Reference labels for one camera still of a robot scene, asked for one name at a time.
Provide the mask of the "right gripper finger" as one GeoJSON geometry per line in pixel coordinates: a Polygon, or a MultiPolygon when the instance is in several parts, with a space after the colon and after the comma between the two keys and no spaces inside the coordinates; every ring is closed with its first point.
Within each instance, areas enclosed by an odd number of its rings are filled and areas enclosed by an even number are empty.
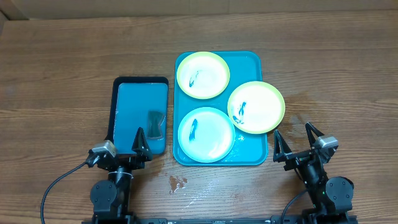
{"type": "Polygon", "coordinates": [[[290,147],[282,137],[278,129],[274,131],[274,162],[284,162],[292,155],[290,147]]]}
{"type": "Polygon", "coordinates": [[[321,137],[321,136],[324,136],[324,134],[321,131],[319,131],[316,127],[314,127],[314,125],[310,122],[306,122],[305,129],[307,132],[307,137],[308,137],[308,141],[310,143],[310,147],[311,148],[321,148],[320,142],[317,139],[315,139],[314,136],[321,137]]]}

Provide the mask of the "yellow-green plate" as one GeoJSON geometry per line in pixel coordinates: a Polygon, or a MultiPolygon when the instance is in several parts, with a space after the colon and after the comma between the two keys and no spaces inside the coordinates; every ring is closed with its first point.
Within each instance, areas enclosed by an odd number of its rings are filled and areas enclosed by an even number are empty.
{"type": "Polygon", "coordinates": [[[240,130],[264,134],[276,128],[285,114],[280,91],[266,82],[252,81],[238,86],[227,102],[228,116],[240,130]]]}
{"type": "Polygon", "coordinates": [[[186,56],[177,66],[176,78],[185,94],[207,100],[226,89],[230,70],[221,56],[212,52],[195,52],[186,56]]]}

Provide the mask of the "light blue plate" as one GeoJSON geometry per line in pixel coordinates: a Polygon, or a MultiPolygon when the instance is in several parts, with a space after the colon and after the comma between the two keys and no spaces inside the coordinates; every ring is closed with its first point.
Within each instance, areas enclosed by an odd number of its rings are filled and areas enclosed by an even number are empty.
{"type": "Polygon", "coordinates": [[[212,107],[189,112],[177,131],[181,150],[199,163],[222,160],[232,150],[235,137],[234,125],[226,113],[212,107]]]}

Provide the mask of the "yellow-green plate top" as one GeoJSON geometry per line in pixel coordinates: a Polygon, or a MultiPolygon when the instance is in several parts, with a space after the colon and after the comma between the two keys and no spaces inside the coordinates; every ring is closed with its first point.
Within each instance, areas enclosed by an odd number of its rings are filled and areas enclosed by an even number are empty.
{"type": "Polygon", "coordinates": [[[207,100],[226,89],[230,70],[221,56],[212,52],[195,52],[186,56],[177,66],[176,78],[185,94],[207,100]]]}

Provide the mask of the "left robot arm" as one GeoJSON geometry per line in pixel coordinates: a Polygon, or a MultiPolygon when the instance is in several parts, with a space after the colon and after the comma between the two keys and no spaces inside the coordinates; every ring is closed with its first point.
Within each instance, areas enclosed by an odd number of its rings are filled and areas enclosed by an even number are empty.
{"type": "Polygon", "coordinates": [[[96,144],[88,152],[86,164],[108,172],[108,178],[92,187],[90,200],[93,204],[92,223],[139,223],[129,211],[131,182],[134,170],[145,168],[153,160],[144,130],[138,128],[131,150],[133,154],[119,155],[112,141],[96,144]]]}

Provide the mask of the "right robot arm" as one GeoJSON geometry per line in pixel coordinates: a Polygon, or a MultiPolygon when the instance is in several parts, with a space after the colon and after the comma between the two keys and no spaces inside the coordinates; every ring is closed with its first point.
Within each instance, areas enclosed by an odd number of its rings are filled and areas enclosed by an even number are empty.
{"type": "Polygon", "coordinates": [[[331,134],[323,134],[313,124],[305,124],[310,149],[292,152],[281,133],[274,131],[274,162],[284,162],[284,170],[294,170],[304,183],[305,190],[296,195],[274,223],[357,223],[349,216],[353,209],[354,183],[346,177],[328,178],[324,169],[338,148],[338,140],[331,134]],[[301,215],[287,216],[289,207],[301,196],[308,194],[313,207],[301,215]]]}

